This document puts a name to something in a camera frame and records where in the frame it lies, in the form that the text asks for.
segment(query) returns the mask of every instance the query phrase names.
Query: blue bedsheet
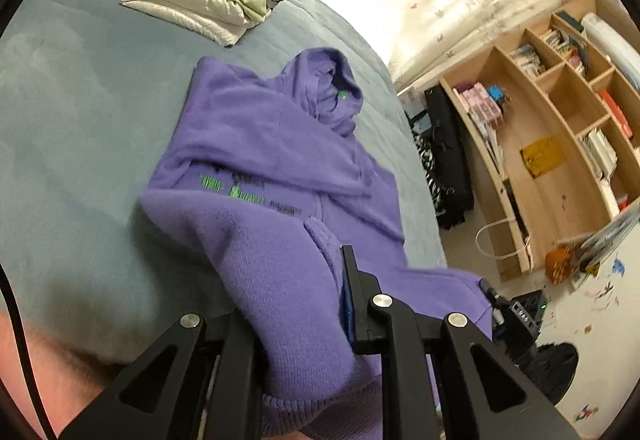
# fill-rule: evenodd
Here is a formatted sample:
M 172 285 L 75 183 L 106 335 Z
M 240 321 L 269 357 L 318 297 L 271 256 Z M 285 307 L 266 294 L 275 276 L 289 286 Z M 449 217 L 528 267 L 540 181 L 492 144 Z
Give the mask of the blue bedsheet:
M 32 325 L 130 360 L 186 311 L 232 308 L 206 258 L 168 242 L 136 205 L 215 55 L 279 73 L 334 46 L 365 94 L 356 135 L 396 175 L 405 250 L 444 266 L 433 205 L 382 61 L 318 0 L 288 0 L 232 48 L 118 0 L 25 0 L 0 39 L 0 261 Z

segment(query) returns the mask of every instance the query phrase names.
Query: purple hoodie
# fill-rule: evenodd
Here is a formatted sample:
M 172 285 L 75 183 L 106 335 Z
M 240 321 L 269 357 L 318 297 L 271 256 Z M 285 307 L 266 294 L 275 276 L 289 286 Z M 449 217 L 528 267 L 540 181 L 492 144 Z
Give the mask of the purple hoodie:
M 267 80 L 202 58 L 140 198 L 168 236 L 207 254 L 260 337 L 265 436 L 381 436 L 379 360 L 354 356 L 340 327 L 341 244 L 415 311 L 463 312 L 490 333 L 477 276 L 407 268 L 394 177 L 353 135 L 361 107 L 334 49 L 305 50 Z

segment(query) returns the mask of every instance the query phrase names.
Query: black cable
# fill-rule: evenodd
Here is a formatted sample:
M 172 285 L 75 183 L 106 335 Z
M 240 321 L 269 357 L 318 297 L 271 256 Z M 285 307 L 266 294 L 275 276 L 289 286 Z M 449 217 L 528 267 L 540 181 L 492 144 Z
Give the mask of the black cable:
M 6 273 L 2 268 L 2 263 L 0 263 L 0 292 L 2 292 L 2 296 L 4 297 L 6 308 L 9 312 L 9 318 L 11 319 L 11 326 L 14 329 L 15 344 L 18 348 L 18 357 L 20 357 L 22 374 L 24 376 L 24 381 L 27 383 L 27 390 L 29 391 L 29 396 L 33 403 L 33 409 L 36 410 L 36 415 L 47 440 L 58 440 L 53 428 L 51 427 L 51 422 L 49 422 L 47 412 L 44 409 L 40 393 L 38 392 L 36 378 L 33 375 L 33 367 L 31 366 L 31 359 L 29 357 L 27 339 L 24 336 L 22 319 L 20 319 L 20 311 L 18 311 L 18 303 L 15 300 L 14 291 L 11 288 L 9 279 L 6 277 Z

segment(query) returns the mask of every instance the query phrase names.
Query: blue sticker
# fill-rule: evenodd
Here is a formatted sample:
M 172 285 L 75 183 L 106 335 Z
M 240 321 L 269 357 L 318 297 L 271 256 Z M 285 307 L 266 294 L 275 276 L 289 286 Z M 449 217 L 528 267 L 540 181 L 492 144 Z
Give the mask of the blue sticker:
M 618 258 L 616 258 L 613 261 L 613 267 L 611 267 L 611 273 L 612 274 L 620 274 L 620 276 L 624 276 L 625 275 L 625 265 Z

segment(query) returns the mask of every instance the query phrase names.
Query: white folded garment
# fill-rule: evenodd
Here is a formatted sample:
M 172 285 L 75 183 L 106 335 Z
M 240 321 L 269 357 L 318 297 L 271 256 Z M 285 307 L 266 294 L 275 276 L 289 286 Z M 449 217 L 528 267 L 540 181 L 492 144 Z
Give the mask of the white folded garment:
M 120 0 L 172 24 L 194 30 L 220 45 L 235 45 L 247 29 L 257 24 L 232 0 Z

